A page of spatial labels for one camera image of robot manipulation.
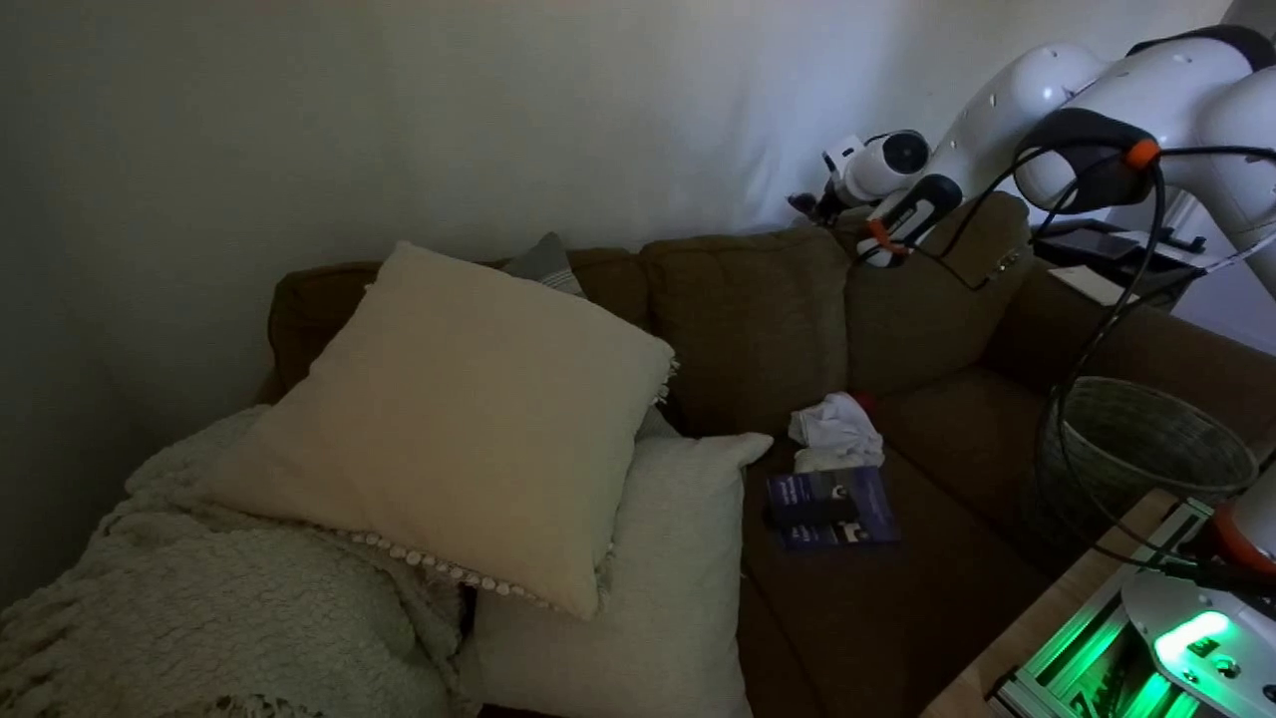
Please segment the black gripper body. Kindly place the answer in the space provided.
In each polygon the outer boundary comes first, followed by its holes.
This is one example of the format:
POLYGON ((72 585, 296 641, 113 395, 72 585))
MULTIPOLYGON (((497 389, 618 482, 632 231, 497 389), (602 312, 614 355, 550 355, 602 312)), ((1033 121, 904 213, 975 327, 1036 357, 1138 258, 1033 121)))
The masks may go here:
POLYGON ((958 213, 966 190, 949 174, 920 174, 910 189, 873 201, 853 238, 857 258, 910 258, 912 247, 958 213))

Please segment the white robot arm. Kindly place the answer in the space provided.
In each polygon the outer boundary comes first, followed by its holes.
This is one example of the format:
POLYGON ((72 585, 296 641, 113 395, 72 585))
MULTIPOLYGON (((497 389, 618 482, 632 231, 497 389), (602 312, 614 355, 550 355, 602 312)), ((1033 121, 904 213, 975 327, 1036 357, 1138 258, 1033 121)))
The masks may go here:
POLYGON ((958 207, 1011 181, 1040 213, 1143 205, 1187 190, 1276 290, 1276 49, 1249 22, 1205 22, 1100 60, 1040 44, 1003 64, 937 146, 884 183, 853 256, 892 266, 958 207))

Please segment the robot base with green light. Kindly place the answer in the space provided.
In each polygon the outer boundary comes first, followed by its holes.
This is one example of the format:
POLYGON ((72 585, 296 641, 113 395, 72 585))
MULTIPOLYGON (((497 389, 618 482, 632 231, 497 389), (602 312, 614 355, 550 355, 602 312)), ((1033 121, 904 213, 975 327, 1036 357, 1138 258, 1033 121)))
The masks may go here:
POLYGON ((997 718, 1276 718, 1273 473, 1175 508, 997 683, 997 718))

